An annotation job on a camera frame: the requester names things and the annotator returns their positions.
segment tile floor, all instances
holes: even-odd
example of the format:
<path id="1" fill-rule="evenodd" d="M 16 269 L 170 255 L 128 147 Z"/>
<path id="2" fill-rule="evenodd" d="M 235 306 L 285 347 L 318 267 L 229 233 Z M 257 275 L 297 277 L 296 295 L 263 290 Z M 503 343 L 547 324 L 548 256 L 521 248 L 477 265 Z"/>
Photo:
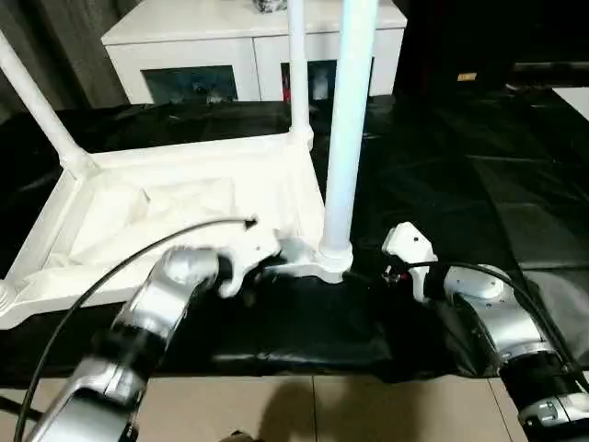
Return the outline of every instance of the tile floor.
<path id="1" fill-rule="evenodd" d="M 43 409 L 61 380 L 41 383 Z M 15 400 L 22 391 L 0 390 Z M 0 413 L 0 442 L 15 419 Z M 525 442 L 498 379 L 159 378 L 139 414 L 140 442 L 217 442 L 236 429 L 266 442 Z"/>

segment black tablecloth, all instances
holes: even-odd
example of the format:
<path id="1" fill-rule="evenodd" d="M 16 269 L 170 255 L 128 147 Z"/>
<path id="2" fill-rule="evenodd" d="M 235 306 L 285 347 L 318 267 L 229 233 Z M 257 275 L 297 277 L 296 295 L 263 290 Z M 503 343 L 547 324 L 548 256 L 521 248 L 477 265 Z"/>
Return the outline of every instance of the black tablecloth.
<path id="1" fill-rule="evenodd" d="M 275 134 L 289 127 L 282 103 L 167 105 L 60 114 L 89 152 Z M 330 105 L 312 110 L 312 158 L 327 178 Z M 5 272 L 61 172 L 28 115 L 0 126 L 0 210 Z M 572 352 L 589 367 L 589 123 L 551 92 L 454 98 L 444 103 L 371 99 L 354 207 L 355 274 L 342 285 L 279 278 L 241 297 L 207 298 L 182 324 L 160 374 L 373 373 L 388 381 L 492 373 L 457 337 L 453 312 L 425 307 L 410 286 L 392 293 L 364 276 L 382 270 L 388 230 L 413 222 L 442 260 L 485 262 L 525 275 Z M 47 376 L 71 372 L 96 328 L 119 306 L 75 315 Z M 0 385 L 22 385 L 62 313 L 0 331 Z"/>

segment white pole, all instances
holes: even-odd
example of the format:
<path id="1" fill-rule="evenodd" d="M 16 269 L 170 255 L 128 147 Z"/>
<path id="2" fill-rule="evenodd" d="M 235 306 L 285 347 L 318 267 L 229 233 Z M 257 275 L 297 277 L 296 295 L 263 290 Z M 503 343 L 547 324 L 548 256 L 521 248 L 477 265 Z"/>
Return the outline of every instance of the white pole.
<path id="1" fill-rule="evenodd" d="M 344 0 L 338 60 L 325 222 L 319 252 L 333 268 L 352 265 L 353 198 L 360 160 L 378 0 Z"/>
<path id="2" fill-rule="evenodd" d="M 291 133 L 312 139 L 313 133 L 309 125 L 305 23 L 305 0 L 288 0 L 291 119 L 293 122 Z"/>
<path id="3" fill-rule="evenodd" d="M 27 68 L 18 59 L 6 36 L 0 30 L 0 68 L 6 78 L 27 106 L 49 141 L 59 155 L 60 164 L 76 178 L 84 178 L 93 168 L 92 160 L 87 152 L 78 146 L 72 135 L 53 111 L 47 99 L 31 78 Z"/>

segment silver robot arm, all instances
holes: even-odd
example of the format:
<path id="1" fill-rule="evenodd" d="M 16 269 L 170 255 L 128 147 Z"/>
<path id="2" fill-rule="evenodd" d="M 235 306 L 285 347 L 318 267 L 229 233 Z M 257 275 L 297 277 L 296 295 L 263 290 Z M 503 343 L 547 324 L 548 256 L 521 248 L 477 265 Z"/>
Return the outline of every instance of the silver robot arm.
<path id="1" fill-rule="evenodd" d="M 432 243 L 411 223 L 391 229 L 383 252 L 405 264 L 437 262 Z M 482 267 L 507 277 L 496 267 Z M 418 302 L 428 302 L 423 290 L 428 272 L 429 267 L 409 269 Z M 394 274 L 385 277 L 395 279 Z M 460 321 L 491 356 L 528 439 L 588 441 L 589 394 L 515 298 L 514 289 L 495 276 L 455 266 L 445 276 L 444 291 Z"/>
<path id="2" fill-rule="evenodd" d="M 230 249 L 168 250 L 26 440 L 134 441 L 133 419 L 147 381 L 189 306 L 212 289 L 234 296 L 245 274 L 279 251 L 273 232 L 260 226 L 250 228 Z"/>

